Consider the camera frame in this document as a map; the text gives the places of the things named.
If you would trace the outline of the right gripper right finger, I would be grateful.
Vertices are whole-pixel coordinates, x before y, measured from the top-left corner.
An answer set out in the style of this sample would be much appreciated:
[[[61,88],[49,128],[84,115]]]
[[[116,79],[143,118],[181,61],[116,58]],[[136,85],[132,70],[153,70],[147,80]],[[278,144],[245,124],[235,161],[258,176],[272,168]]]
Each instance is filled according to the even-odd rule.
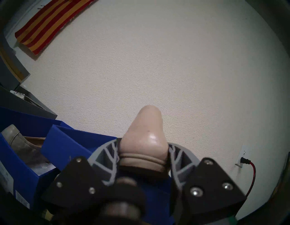
[[[247,198],[229,175],[212,158],[199,160],[185,147],[168,146],[174,224],[237,224]]]

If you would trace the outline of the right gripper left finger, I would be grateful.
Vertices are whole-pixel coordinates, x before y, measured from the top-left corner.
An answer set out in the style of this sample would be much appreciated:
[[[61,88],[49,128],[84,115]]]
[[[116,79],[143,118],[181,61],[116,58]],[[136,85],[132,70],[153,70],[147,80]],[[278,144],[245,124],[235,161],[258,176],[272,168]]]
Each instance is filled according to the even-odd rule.
[[[47,210],[57,215],[74,206],[81,206],[98,192],[114,183],[119,161],[121,139],[113,139],[96,148],[86,159],[76,156],[42,195]]]

